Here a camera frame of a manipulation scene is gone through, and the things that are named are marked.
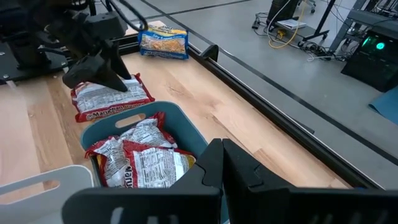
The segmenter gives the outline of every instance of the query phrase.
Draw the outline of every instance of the wooden tabletop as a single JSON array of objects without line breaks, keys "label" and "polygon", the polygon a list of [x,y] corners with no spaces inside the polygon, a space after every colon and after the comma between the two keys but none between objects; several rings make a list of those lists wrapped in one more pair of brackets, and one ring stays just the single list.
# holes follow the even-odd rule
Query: wooden tabletop
[{"label": "wooden tabletop", "polygon": [[[208,142],[230,138],[296,186],[349,187],[194,59],[135,53],[123,56],[123,60],[131,74],[141,73],[156,100],[178,104]],[[23,81],[16,88],[0,86],[0,95],[0,185],[71,164],[92,169],[80,146],[80,134],[90,123],[75,122],[76,109],[70,90],[62,83],[62,73]],[[37,184],[0,197],[0,202],[26,197],[51,185]]]}]

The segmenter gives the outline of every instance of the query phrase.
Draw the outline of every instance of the maruchan ramen package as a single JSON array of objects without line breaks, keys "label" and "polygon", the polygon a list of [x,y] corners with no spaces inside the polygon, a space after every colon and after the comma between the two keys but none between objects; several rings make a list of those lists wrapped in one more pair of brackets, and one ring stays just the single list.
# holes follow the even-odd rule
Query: maruchan ramen package
[{"label": "maruchan ramen package", "polygon": [[98,162],[101,182],[108,187],[170,187],[195,163],[163,130],[165,113],[143,119],[120,136],[93,144],[86,157]]},{"label": "maruchan ramen package", "polygon": [[141,55],[188,58],[188,31],[167,26],[151,26],[138,35]]},{"label": "maruchan ramen package", "polygon": [[174,138],[163,130],[165,113],[158,112],[150,118],[138,122],[120,135],[122,140],[137,142],[148,146],[161,146],[167,149],[177,148]]},{"label": "maruchan ramen package", "polygon": [[96,156],[102,183],[108,187],[124,186],[124,171],[129,161],[123,151],[123,142],[117,136],[93,144],[86,151],[88,156]]},{"label": "maruchan ramen package", "polygon": [[195,163],[195,158],[182,150],[167,150],[123,141],[123,149],[129,161],[124,171],[125,187],[171,187]]},{"label": "maruchan ramen package", "polygon": [[123,80],[127,92],[113,90],[95,83],[82,83],[71,91],[72,104],[78,110],[77,122],[120,113],[146,103],[155,101],[139,78],[133,75],[130,80]]}]

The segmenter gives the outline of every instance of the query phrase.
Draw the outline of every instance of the bin handle hole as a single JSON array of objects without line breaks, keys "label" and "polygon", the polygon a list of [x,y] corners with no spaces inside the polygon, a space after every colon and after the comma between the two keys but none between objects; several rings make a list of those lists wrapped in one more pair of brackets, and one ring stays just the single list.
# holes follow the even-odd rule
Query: bin handle hole
[{"label": "bin handle hole", "polygon": [[141,114],[136,114],[134,116],[128,117],[121,119],[116,122],[115,127],[117,128],[124,128],[126,126],[132,125],[134,123],[137,123],[138,121],[142,121],[145,119],[146,115],[144,113]]},{"label": "bin handle hole", "polygon": [[0,194],[0,205],[7,205],[10,203],[18,202],[32,196],[40,195],[42,193],[54,190],[59,187],[60,182],[57,180],[48,180],[29,184],[28,186],[20,186],[15,189],[8,190]]}]

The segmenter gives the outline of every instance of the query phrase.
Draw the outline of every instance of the gray floor tile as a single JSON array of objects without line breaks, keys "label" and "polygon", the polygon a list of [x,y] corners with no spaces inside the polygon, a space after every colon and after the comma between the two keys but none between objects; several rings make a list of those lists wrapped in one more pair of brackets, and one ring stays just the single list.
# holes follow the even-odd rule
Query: gray floor tile
[{"label": "gray floor tile", "polygon": [[205,6],[214,6],[217,4],[224,4],[234,2],[237,0],[199,0],[199,1],[181,1],[181,0],[147,0],[147,2],[158,7],[160,10],[171,13],[184,11],[188,9],[196,9]]}]

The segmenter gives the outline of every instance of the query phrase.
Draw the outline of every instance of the yellow cable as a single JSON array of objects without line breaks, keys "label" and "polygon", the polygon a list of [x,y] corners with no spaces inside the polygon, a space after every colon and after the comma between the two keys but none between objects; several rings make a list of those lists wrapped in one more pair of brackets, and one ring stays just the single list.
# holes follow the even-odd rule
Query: yellow cable
[{"label": "yellow cable", "polygon": [[300,17],[299,17],[299,19],[298,19],[298,24],[297,24],[297,27],[296,27],[296,31],[294,32],[292,38],[290,38],[290,40],[289,40],[288,42],[286,42],[284,45],[281,45],[281,46],[273,46],[273,45],[271,44],[271,40],[269,40],[269,41],[268,41],[268,44],[269,44],[270,47],[272,47],[273,49],[281,49],[282,47],[285,47],[286,45],[288,45],[288,44],[291,43],[291,41],[292,41],[292,40],[294,39],[294,37],[296,36],[297,31],[299,30],[299,24],[300,24],[300,22],[301,22],[301,20],[302,20],[302,18],[303,18],[303,16],[304,16],[304,9],[305,9],[305,6],[307,5],[306,3],[307,3],[307,0],[304,0],[304,7],[303,7],[303,10],[301,11],[301,15],[300,15]]},{"label": "yellow cable", "polygon": [[283,39],[284,36],[285,36],[285,34],[286,34],[286,31],[285,31],[285,30],[282,30],[282,29],[279,29],[277,33],[278,33],[278,34],[276,35],[276,38],[278,38],[278,35],[279,35],[279,36],[280,36],[280,39]]}]

